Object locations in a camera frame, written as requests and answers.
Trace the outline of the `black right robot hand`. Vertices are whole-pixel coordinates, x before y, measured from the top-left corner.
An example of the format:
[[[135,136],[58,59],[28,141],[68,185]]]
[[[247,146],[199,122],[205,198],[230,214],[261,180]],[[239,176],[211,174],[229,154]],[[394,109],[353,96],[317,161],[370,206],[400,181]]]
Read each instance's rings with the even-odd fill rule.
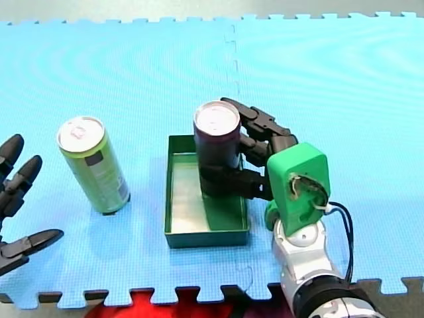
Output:
[[[241,160],[265,168],[272,155],[298,143],[289,129],[261,109],[228,97],[200,106],[193,128],[204,194],[272,200],[268,173],[244,169]]]

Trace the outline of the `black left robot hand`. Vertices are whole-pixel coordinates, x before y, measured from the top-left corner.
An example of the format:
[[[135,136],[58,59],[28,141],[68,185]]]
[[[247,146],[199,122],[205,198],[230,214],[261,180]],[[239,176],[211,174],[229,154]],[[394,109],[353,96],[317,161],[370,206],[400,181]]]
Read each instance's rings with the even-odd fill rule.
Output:
[[[12,177],[13,170],[23,146],[24,138],[14,134],[1,145],[1,221],[16,215],[24,204],[24,196],[32,187],[42,167],[39,155],[28,160]],[[60,229],[48,229],[25,236],[15,242],[1,241],[1,275],[5,275],[29,261],[29,256],[54,244],[64,236]]]

